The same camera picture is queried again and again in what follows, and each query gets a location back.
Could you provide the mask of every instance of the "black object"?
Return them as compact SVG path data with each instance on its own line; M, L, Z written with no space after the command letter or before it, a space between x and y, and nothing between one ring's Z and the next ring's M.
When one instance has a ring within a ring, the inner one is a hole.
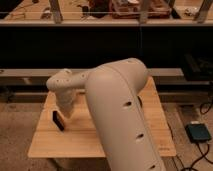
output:
M83 17L89 16L89 7L88 6L77 5L77 7L81 8Z
M6 17L22 0L0 0L0 19Z
M64 130L64 124L63 124L62 118L59 116L56 110L53 111L53 122L57 125L57 127L61 131Z
M90 8L90 15L96 18L102 18L108 14L108 11L108 6L92 7Z
M182 70L189 81L212 81L213 58L186 54L182 61Z
M212 139L205 124L188 124L185 129L191 143L206 142Z

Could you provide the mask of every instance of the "wooden table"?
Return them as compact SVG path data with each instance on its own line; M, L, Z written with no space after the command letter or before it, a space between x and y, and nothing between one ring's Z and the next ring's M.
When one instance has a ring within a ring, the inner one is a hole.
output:
M139 96L143 101L143 111L160 155L175 156L174 143L151 77ZM49 92L28 156L31 158L105 157L84 93L78 93L72 117L64 118L66 129L63 132L59 131L52 121L52 111L57 109L55 96Z

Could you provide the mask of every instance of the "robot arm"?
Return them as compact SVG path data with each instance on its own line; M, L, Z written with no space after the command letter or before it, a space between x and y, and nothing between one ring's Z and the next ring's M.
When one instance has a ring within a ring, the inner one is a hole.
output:
M88 108L112 171L164 171L137 97L148 78L144 64L130 58L76 75L66 72L51 77L47 87L59 97L59 105L61 100L69 101L70 89L85 88Z

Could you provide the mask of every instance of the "dark background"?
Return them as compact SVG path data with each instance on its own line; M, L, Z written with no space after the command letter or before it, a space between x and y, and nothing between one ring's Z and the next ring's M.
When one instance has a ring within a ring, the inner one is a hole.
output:
M180 67L213 54L212 27L0 27L0 68L89 68L129 57Z
M0 0L0 19L7 16L22 0Z

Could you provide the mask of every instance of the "speckled floor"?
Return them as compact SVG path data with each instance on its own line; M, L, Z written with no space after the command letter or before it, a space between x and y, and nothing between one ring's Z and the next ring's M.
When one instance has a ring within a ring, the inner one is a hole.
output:
M213 133L213 109L205 116L199 115L198 107L203 102L203 98L194 94L184 97L161 94L160 97L167 121L172 129L177 154L184 165L189 166L200 156L200 153L196 146L189 142L184 124L194 117L206 123L209 131ZM6 103L3 98L0 99L0 171L57 170L46 159L27 157L43 102L44 96L39 98L32 95L12 98L9 103ZM208 158L213 159L213 149L210 150ZM176 171L172 158L164 158L164 161L168 171ZM180 163L177 159L175 161L181 170ZM199 171L212 171L213 165L201 160L195 168Z

